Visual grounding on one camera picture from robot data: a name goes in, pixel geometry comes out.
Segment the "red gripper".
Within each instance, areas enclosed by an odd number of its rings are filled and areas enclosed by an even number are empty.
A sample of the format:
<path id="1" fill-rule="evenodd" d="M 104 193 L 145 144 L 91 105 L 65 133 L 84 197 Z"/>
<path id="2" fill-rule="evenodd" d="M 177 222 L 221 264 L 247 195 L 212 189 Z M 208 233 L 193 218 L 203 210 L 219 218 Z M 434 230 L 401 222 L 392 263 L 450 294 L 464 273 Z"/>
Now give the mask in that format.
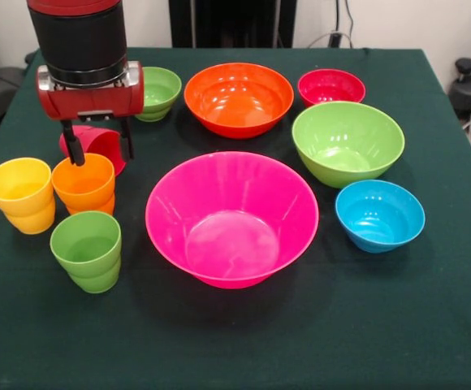
<path id="1" fill-rule="evenodd" d="M 61 120 L 63 139 L 72 164 L 83 166 L 84 151 L 73 131 L 72 121 L 88 121 L 95 117 L 118 118 L 120 123 L 120 149 L 124 162 L 134 159 L 129 119 L 124 116 L 140 114 L 144 106 L 144 74 L 141 63 L 127 62 L 122 76 L 98 88 L 75 89 L 57 84 L 46 65 L 36 74 L 37 95 L 46 114 Z"/>

